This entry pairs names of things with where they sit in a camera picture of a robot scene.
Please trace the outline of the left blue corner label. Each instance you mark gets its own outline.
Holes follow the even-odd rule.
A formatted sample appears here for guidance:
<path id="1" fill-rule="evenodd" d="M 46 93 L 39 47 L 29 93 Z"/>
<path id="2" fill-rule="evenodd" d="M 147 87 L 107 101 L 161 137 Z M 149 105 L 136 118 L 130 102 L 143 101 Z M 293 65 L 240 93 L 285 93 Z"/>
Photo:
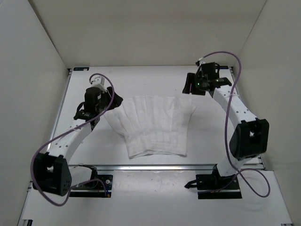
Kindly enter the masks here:
<path id="1" fill-rule="evenodd" d="M 73 71 L 88 71 L 89 67 L 74 67 Z"/>

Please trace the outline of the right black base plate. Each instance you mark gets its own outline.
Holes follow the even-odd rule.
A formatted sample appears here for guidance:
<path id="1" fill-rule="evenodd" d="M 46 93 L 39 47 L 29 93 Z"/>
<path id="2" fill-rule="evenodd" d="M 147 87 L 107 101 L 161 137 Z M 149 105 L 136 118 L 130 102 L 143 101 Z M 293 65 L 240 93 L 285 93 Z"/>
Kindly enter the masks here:
<path id="1" fill-rule="evenodd" d="M 242 199 L 237 178 L 228 178 L 217 184 L 212 175 L 197 174 L 196 180 L 199 200 Z"/>

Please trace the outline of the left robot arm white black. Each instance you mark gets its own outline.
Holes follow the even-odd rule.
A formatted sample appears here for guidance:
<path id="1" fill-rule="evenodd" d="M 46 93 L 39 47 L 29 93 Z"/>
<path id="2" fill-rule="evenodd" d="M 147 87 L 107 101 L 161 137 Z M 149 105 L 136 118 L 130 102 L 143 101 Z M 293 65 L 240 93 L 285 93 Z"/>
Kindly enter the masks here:
<path id="1" fill-rule="evenodd" d="M 43 196 L 47 193 L 65 196 L 77 185 L 96 186 L 100 181 L 94 166 L 83 164 L 71 168 L 69 162 L 101 116 L 119 107 L 122 101 L 112 86 L 93 85 L 87 88 L 69 129 L 53 138 L 51 148 L 45 153 L 39 149 L 34 154 L 31 162 L 34 189 Z"/>

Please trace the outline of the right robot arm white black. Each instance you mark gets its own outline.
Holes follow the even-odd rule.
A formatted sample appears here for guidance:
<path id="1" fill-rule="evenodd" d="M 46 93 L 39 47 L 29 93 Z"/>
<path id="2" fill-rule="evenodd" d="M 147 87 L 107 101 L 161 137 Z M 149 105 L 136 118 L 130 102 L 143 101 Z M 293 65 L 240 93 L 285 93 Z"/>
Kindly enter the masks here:
<path id="1" fill-rule="evenodd" d="M 226 157 L 214 165 L 212 173 L 199 175 L 185 188 L 198 188 L 203 193 L 219 192 L 234 182 L 242 172 L 242 166 L 267 150 L 269 123 L 259 119 L 247 109 L 238 97 L 234 85 L 227 77 L 220 77 L 218 63 L 196 63 L 196 73 L 188 73 L 184 94 L 210 96 L 226 113 L 225 122 L 231 122 L 234 132 L 231 138 L 224 132 Z"/>

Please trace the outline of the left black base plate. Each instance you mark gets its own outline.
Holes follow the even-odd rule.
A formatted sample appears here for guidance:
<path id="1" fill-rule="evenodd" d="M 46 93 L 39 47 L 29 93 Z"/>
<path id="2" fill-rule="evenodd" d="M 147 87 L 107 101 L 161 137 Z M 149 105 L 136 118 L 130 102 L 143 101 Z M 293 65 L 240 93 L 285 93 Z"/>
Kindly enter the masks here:
<path id="1" fill-rule="evenodd" d="M 70 197 L 76 198 L 111 198 L 113 175 L 112 174 L 98 174 L 97 178 L 104 182 L 103 185 L 98 182 L 91 182 L 86 185 L 80 185 L 72 189 Z"/>

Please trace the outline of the white pleated skirt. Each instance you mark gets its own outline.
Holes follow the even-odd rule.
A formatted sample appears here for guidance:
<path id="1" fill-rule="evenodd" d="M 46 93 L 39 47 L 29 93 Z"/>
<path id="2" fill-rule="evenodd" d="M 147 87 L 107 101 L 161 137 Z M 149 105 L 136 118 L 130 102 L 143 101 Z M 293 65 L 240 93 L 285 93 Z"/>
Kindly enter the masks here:
<path id="1" fill-rule="evenodd" d="M 192 99 L 134 96 L 105 113 L 108 124 L 124 137 L 130 159 L 146 155 L 187 156 Z"/>

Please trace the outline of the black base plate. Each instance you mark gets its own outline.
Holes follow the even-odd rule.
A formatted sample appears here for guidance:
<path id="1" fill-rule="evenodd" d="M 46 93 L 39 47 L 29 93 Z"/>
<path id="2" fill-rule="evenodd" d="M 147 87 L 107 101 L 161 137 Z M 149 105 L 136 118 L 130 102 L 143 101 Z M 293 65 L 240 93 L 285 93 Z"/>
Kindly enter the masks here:
<path id="1" fill-rule="evenodd" d="M 228 178 L 217 184 L 212 175 L 197 174 L 196 180 L 199 200 L 242 199 L 237 178 Z"/>
<path id="2" fill-rule="evenodd" d="M 112 174 L 98 174 L 97 178 L 104 182 L 103 185 L 98 182 L 91 182 L 86 185 L 80 185 L 72 189 L 70 197 L 76 198 L 111 198 L 113 175 Z"/>

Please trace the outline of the right blue corner label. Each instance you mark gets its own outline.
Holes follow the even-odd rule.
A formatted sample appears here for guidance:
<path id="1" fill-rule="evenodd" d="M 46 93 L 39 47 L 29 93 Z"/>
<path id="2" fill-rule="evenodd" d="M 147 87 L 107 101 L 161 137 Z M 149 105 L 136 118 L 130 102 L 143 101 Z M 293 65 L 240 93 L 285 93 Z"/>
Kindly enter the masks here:
<path id="1" fill-rule="evenodd" d="M 228 68 L 229 68 L 228 66 L 218 66 L 218 65 L 215 66 L 216 70 L 228 70 Z"/>

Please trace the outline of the blue corner label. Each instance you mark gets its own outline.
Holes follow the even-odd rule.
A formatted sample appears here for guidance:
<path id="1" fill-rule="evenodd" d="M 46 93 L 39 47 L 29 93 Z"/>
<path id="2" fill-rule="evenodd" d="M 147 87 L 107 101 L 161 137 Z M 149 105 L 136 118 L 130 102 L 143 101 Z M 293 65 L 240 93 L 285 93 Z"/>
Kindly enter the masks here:
<path id="1" fill-rule="evenodd" d="M 74 67 L 73 71 L 88 71 L 89 67 Z"/>
<path id="2" fill-rule="evenodd" d="M 218 66 L 218 65 L 215 66 L 216 70 L 228 70 L 228 68 L 229 68 L 228 66 Z"/>

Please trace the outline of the aluminium front rail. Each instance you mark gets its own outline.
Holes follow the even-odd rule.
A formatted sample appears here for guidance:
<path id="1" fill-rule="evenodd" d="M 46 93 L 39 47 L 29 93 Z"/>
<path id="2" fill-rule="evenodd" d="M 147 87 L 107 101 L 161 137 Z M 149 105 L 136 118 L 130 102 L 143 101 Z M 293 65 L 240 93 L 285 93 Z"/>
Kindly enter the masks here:
<path id="1" fill-rule="evenodd" d="M 211 164 L 168 164 L 168 165 L 95 165 L 100 171 L 163 171 L 163 170 L 209 170 L 214 165 Z"/>

